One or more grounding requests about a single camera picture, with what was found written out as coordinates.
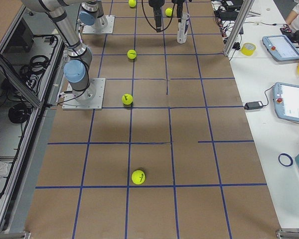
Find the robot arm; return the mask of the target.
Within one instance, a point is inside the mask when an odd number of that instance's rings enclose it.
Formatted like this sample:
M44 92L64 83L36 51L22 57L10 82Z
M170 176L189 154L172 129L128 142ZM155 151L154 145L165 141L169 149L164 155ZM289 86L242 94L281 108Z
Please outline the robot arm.
M144 8L144 1L141 1L142 5L142 11L143 15L150 25L152 29L154 29L156 32L163 32L167 30L172 22L172 16L173 11L176 6L176 17L178 22L181 22L182 19L182 11L183 11L183 4L184 0L172 0L173 3L172 11L171 11L171 17L170 21L167 25L167 27L162 28L162 11L161 8L164 6L165 1L164 0L149 0L149 6L153 9L153 16L155 21L155 26L153 26L145 13ZM97 20L101 20L102 17L105 17L103 7L102 7L102 1L101 0L93 0L88 2L83 2L80 5L79 12L78 12L78 19L84 24L88 26L93 26L97 23Z
M63 68L64 76L74 96L70 102L72 104L77 102L80 107L89 108L97 95L96 86L89 78L92 52L71 25L65 7L79 3L79 20L84 25L101 30L108 26L102 2L100 0L23 0L22 3L32 11L47 14L55 25L68 49L70 58Z

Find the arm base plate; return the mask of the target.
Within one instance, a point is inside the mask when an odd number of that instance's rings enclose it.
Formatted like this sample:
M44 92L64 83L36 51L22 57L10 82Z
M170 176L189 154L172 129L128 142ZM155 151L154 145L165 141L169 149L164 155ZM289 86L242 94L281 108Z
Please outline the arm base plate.
M91 78L89 88L81 95L80 92L73 91L68 83L66 94L62 104L63 110L101 110L103 105L105 78Z
M114 22L114 15L103 15L100 18L84 20L82 33L86 35L112 34L114 30Z

